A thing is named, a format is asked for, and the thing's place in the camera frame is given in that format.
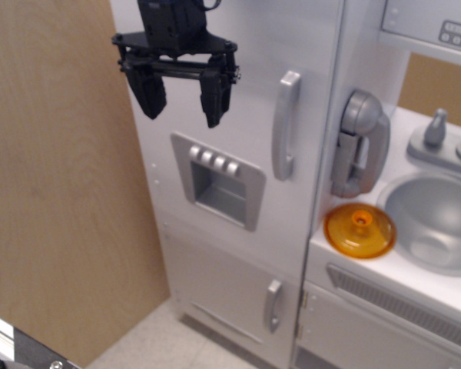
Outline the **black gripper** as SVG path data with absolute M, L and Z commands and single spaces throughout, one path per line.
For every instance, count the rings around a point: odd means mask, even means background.
M 222 57 L 222 73 L 218 68 L 206 68 L 199 78 L 201 106 L 209 128 L 218 126 L 228 111 L 231 83 L 240 78 L 234 57 L 237 44 L 207 30 L 206 13 L 220 4 L 219 1 L 213 5 L 203 1 L 139 1 L 144 30 L 117 33 L 112 38 L 122 58 L 129 48 L 155 59 L 167 56 L 173 62 L 183 55 L 210 55 L 214 60 Z M 167 104 L 162 78 L 145 68 L 128 69 L 125 74 L 141 110 L 150 119 L 156 119 Z

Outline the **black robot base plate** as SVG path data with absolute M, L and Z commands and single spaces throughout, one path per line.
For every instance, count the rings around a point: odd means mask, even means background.
M 35 340 L 18 328 L 13 329 L 14 361 L 29 368 L 79 369 L 79 366 Z

